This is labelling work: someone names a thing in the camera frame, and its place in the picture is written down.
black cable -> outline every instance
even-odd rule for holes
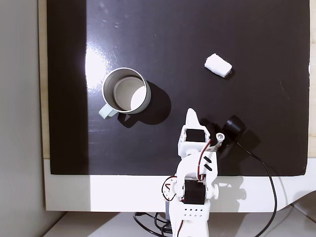
[[[158,212],[156,212],[156,214],[155,214],[155,226],[159,229],[159,230],[164,230],[164,232],[165,233],[167,233],[167,234],[172,234],[172,229],[169,229],[169,228],[166,228],[166,226],[167,225],[169,225],[170,224],[170,222],[169,221],[167,221],[167,222],[164,222],[165,223],[165,225],[163,226],[163,227],[160,227],[159,225],[158,225],[158,223],[157,223],[157,220],[159,220],[157,217],[158,217]]]
[[[138,224],[141,228],[143,228],[145,231],[147,231],[147,232],[149,232],[149,233],[151,233],[151,234],[153,234],[153,235],[155,235],[155,236],[164,237],[163,235],[161,235],[161,234],[159,234],[159,233],[157,233],[157,232],[154,232],[154,231],[152,231],[151,229],[149,229],[149,228],[147,228],[146,226],[144,226],[144,225],[137,219],[136,215],[138,215],[138,213],[137,213],[137,212],[134,212],[133,218],[134,218],[134,220],[137,222],[137,224]]]
[[[267,173],[268,173],[268,176],[269,176],[269,179],[270,179],[270,182],[271,182],[271,186],[272,186],[272,191],[273,191],[273,195],[275,196],[275,209],[273,211],[273,214],[272,214],[272,217],[270,219],[270,221],[267,223],[267,225],[262,229],[262,231],[260,231],[255,237],[259,237],[264,231],[267,230],[267,228],[270,226],[270,224],[272,223],[273,219],[275,218],[276,216],[276,213],[277,213],[277,193],[276,193],[276,189],[275,189],[275,186],[273,184],[273,180],[272,180],[272,177],[271,177],[271,174],[266,166],[266,164],[259,158],[257,157],[255,154],[253,154],[252,152],[249,152],[248,150],[246,150],[241,144],[239,144],[237,142],[237,145],[242,148],[245,152],[247,152],[249,155],[251,155],[252,157],[254,157],[255,159],[257,159],[258,161],[261,162],[261,164],[265,167]]]
[[[181,230],[181,228],[182,228],[182,225],[183,225],[183,220],[182,220],[181,223],[180,223],[180,227],[179,227],[179,229],[178,229],[177,237],[179,237],[179,233],[180,233],[180,230]]]
[[[161,235],[164,236],[163,232],[164,232],[164,228],[169,225],[169,223],[164,224],[164,226],[161,228]]]
[[[163,183],[163,185],[162,185],[162,187],[161,187],[162,196],[164,197],[164,199],[165,199],[166,201],[172,201],[172,200],[174,199],[174,197],[176,196],[176,194],[172,197],[172,199],[167,199],[166,196],[163,194],[163,187],[164,187],[164,184],[167,182],[168,179],[176,178],[176,177],[177,177],[177,176],[174,176],[174,175],[168,177],[168,178],[164,181],[164,183]]]
[[[158,212],[156,212],[156,214],[157,214],[157,216],[155,215],[155,216],[152,216],[151,214],[148,214],[147,212],[137,212],[138,213],[138,215],[139,216],[142,216],[142,215],[147,215],[147,216],[150,216],[151,218],[153,218],[153,219],[155,219],[156,218],[156,220],[158,220],[158,221],[160,221],[160,222],[163,222],[163,223],[168,223],[168,221],[163,221],[163,220],[161,220],[161,219],[159,219],[159,218],[157,218],[157,216],[158,216]]]

white table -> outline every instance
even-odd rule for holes
[[[280,210],[316,190],[316,0],[311,0],[310,125],[306,174],[274,177]],[[49,160],[46,0],[39,0],[41,118],[47,210],[164,212],[161,185],[166,176],[51,175]],[[268,177],[218,177],[212,212],[272,212]]]

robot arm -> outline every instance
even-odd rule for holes
[[[217,133],[215,146],[209,145],[209,137],[206,127],[198,122],[195,111],[188,109],[178,143],[182,160],[176,176],[168,178],[162,186],[166,201],[171,201],[169,215],[174,237],[209,236],[210,199],[218,197],[218,187],[212,185],[217,177],[216,151],[225,136]]]

white sponge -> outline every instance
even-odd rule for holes
[[[226,62],[216,53],[212,54],[206,59],[204,66],[223,78],[226,77],[232,69],[232,65]]]

mug handle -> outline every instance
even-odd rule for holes
[[[106,118],[107,116],[112,117],[117,113],[116,110],[112,109],[108,104],[102,107],[102,109],[99,111],[99,115],[102,116],[102,118]]]

